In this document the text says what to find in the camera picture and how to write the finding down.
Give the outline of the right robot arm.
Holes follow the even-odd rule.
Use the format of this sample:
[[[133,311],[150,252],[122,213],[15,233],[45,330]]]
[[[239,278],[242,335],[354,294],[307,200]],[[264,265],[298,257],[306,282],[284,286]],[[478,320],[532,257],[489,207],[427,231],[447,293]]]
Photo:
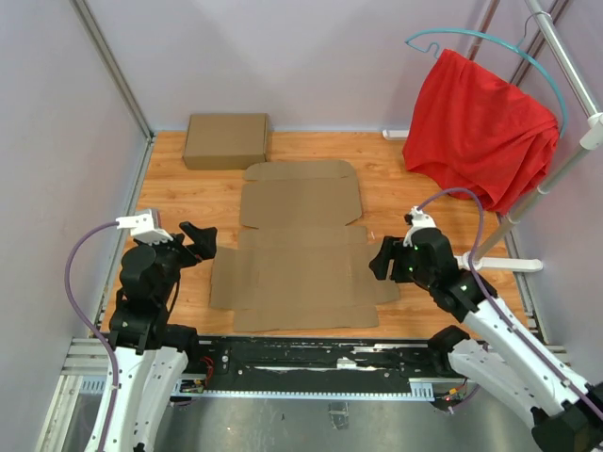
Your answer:
[[[469,378],[512,410],[543,451],[592,451],[602,445],[602,386],[559,360],[538,341],[480,275],[459,267],[436,228],[387,236],[369,267],[379,280],[414,283],[462,326],[432,337],[429,369]]]

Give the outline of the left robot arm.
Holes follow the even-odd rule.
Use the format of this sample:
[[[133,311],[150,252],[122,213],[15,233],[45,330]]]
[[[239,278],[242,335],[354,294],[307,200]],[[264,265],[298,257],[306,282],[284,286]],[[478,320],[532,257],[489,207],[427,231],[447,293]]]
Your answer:
[[[176,381],[202,360],[196,331],[168,324],[181,272],[216,256],[218,230],[184,221],[180,233],[169,234],[152,212],[116,218],[108,225],[128,231],[136,245],[122,257],[109,333],[94,333],[109,364],[86,448],[150,451]]]

